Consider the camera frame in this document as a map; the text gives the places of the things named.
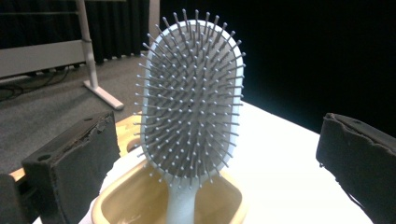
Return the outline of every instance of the black padded support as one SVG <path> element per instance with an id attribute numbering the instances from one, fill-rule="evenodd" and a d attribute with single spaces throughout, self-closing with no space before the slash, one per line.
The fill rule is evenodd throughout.
<path id="1" fill-rule="evenodd" d="M 29 223 L 11 175 L 0 175 L 0 223 Z"/>
<path id="2" fill-rule="evenodd" d="M 29 221 L 33 223 L 39 216 L 38 211 L 35 206 L 35 198 L 39 196 L 37 194 L 37 189 L 29 185 L 26 180 L 26 175 L 23 176 L 16 182 L 18 192 L 21 196 L 21 206 L 23 208 L 24 214 Z"/>
<path id="3" fill-rule="evenodd" d="M 395 138 L 359 120 L 327 114 L 317 160 L 374 223 L 396 223 Z"/>
<path id="4" fill-rule="evenodd" d="M 43 223 L 79 223 L 120 157 L 112 112 L 91 116 L 22 161 Z"/>

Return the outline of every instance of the hairbrush handle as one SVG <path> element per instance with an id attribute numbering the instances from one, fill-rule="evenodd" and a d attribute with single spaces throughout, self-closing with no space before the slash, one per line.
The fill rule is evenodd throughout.
<path id="1" fill-rule="evenodd" d="M 194 223 L 195 195 L 198 187 L 168 188 L 169 201 L 166 214 L 166 223 L 192 224 Z"/>

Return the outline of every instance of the gray panel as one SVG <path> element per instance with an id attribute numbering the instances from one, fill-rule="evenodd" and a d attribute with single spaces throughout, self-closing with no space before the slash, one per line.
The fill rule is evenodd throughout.
<path id="1" fill-rule="evenodd" d="M 82 41 L 0 49 L 0 77 L 85 62 Z"/>

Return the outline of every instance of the hairbrush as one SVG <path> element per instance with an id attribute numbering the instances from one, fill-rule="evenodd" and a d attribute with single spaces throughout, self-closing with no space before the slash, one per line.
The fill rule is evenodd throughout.
<path id="1" fill-rule="evenodd" d="M 140 138 L 148 163 L 169 187 L 167 223 L 193 223 L 197 190 L 219 175 L 233 156 L 245 65 L 235 32 L 209 22 L 183 20 L 152 39 L 144 79 Z"/>

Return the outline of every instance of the table surface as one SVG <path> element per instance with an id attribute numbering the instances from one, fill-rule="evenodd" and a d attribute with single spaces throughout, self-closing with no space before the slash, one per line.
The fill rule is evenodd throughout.
<path id="1" fill-rule="evenodd" d="M 138 139 L 134 133 L 139 127 L 133 123 L 139 119 L 131 116 L 117 123 L 123 157 L 107 174 L 101 191 L 144 159 L 136 157 L 141 147 L 127 153 Z M 372 223 L 334 176 L 319 167 L 317 133 L 247 103 L 240 108 L 239 123 L 237 148 L 225 171 L 247 200 L 244 223 Z M 80 223 L 91 223 L 91 212 Z"/>

